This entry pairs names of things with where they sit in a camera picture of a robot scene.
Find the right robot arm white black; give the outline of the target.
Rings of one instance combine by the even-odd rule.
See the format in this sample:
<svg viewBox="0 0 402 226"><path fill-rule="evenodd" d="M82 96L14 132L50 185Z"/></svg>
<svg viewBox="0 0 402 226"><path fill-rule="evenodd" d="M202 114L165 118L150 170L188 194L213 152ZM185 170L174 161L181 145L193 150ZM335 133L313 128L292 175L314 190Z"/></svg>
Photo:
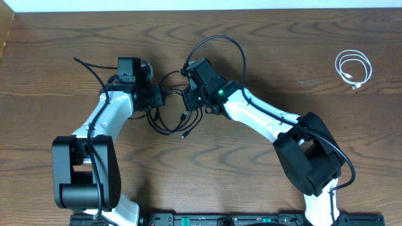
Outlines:
<svg viewBox="0 0 402 226"><path fill-rule="evenodd" d="M188 110L205 107L268 139L286 177L304 195L307 220L312 225L337 223L335 191L345 157L318 115L279 110L234 81L186 88L183 101Z"/></svg>

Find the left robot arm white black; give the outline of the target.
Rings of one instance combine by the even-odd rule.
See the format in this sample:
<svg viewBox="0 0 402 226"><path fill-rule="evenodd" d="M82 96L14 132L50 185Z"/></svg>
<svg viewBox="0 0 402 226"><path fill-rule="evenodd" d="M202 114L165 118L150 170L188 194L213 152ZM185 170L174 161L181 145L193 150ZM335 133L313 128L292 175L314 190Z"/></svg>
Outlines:
<svg viewBox="0 0 402 226"><path fill-rule="evenodd" d="M114 142L134 112L163 103L160 85L146 77L110 79L84 124L52 143L56 205L85 213L89 225L138 225L140 207L122 194Z"/></svg>

